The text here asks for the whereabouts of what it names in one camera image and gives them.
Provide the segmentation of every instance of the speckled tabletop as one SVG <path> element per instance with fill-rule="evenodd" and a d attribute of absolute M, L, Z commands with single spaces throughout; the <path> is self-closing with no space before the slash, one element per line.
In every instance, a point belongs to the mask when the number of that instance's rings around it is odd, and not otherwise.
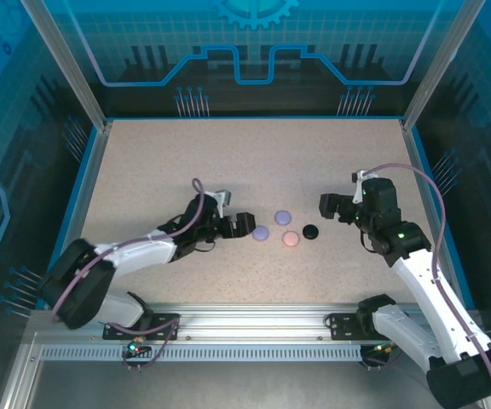
<path fill-rule="evenodd" d="M 119 120 L 109 136 L 84 224 L 91 243 L 148 233 L 181 214 L 195 195 L 228 189 L 227 214 L 249 211 L 270 237 L 220 239 L 210 253 L 145 268 L 112 286 L 149 302 L 358 302 L 387 293 L 412 302 L 384 259 L 367 253 L 357 228 L 322 219 L 323 193 L 352 194 L 350 174 L 387 162 L 410 163 L 397 120 L 212 119 Z M 405 220 L 428 223 L 412 172 L 387 170 Z M 292 223 L 274 222 L 288 210 Z M 320 229 L 297 247 L 285 231 Z"/>

